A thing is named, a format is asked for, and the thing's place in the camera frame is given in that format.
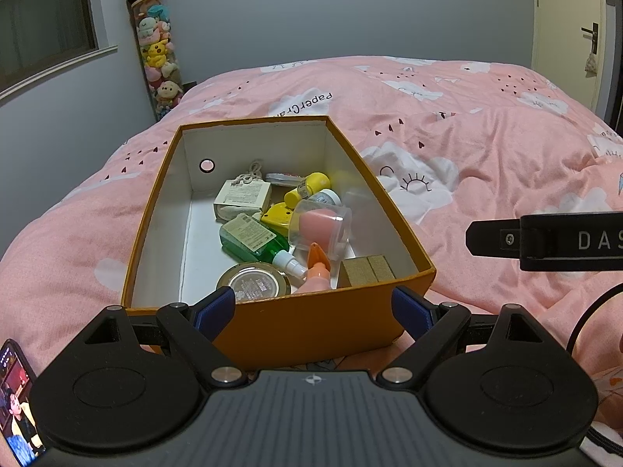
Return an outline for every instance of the white string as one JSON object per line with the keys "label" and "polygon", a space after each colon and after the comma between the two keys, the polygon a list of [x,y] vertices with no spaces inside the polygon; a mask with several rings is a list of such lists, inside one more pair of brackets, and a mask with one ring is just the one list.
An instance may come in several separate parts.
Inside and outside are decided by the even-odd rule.
{"label": "white string", "polygon": [[244,184],[251,184],[251,182],[255,181],[256,179],[262,181],[264,178],[262,177],[262,174],[260,172],[261,169],[262,164],[259,161],[254,161],[253,163],[251,163],[246,174],[240,174],[232,181],[232,186],[240,184],[241,182],[243,182]]}

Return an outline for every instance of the yellow jacket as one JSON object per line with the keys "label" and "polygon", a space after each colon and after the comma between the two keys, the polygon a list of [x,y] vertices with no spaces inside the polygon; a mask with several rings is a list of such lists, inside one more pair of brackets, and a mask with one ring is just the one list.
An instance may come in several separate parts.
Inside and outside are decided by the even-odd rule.
{"label": "yellow jacket", "polygon": [[[32,413],[30,412],[30,404],[28,404],[28,402],[22,402],[19,406],[22,408],[22,412],[24,413],[24,415],[30,420],[30,422],[36,428],[35,420],[32,417]],[[18,425],[17,420],[15,419],[15,416],[12,416],[12,418],[13,419],[11,420],[11,432],[13,432],[13,435],[22,435],[22,431],[19,429],[19,425]],[[32,436],[32,444],[36,448],[40,448],[42,446],[43,443],[41,442],[41,439],[39,438],[38,434]]]}

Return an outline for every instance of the clear plastic cup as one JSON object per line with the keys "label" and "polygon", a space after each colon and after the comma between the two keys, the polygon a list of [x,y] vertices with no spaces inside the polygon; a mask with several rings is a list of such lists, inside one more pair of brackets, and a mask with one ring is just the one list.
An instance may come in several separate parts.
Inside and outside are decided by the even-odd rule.
{"label": "clear plastic cup", "polygon": [[297,249],[309,250],[313,242],[336,262],[344,256],[350,237],[353,213],[348,207],[301,200],[294,211],[288,241]]}

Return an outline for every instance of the black cable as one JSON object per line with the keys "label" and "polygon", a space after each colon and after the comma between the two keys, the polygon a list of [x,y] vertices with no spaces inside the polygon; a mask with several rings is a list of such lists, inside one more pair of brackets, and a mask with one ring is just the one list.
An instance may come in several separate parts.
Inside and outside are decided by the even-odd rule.
{"label": "black cable", "polygon": [[[569,337],[569,342],[567,342],[567,352],[569,354],[573,354],[573,348],[575,348],[575,342],[577,341],[578,335],[580,335],[580,331],[589,320],[589,318],[595,314],[595,312],[606,302],[608,302],[611,298],[616,297],[619,293],[623,293],[623,283],[617,284],[616,286],[610,288],[607,292],[605,292],[602,296],[600,296],[596,301],[591,304],[581,318],[575,324],[575,328],[571,332],[571,337]],[[617,444],[614,441],[611,441],[608,437],[603,434],[600,434],[595,428],[591,427],[588,429],[586,433],[586,438],[603,448],[607,453],[619,455],[623,457],[623,447]]]}

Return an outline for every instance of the person on phone screen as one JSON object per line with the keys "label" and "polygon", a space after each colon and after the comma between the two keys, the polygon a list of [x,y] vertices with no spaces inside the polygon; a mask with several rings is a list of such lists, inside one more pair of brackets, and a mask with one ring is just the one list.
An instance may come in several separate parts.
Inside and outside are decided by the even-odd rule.
{"label": "person on phone screen", "polygon": [[9,404],[9,413],[12,415],[11,432],[13,435],[21,435],[32,448],[35,455],[43,451],[43,444],[35,428],[35,420],[30,412],[28,402],[20,404],[18,396],[12,389],[4,391],[5,401]]}

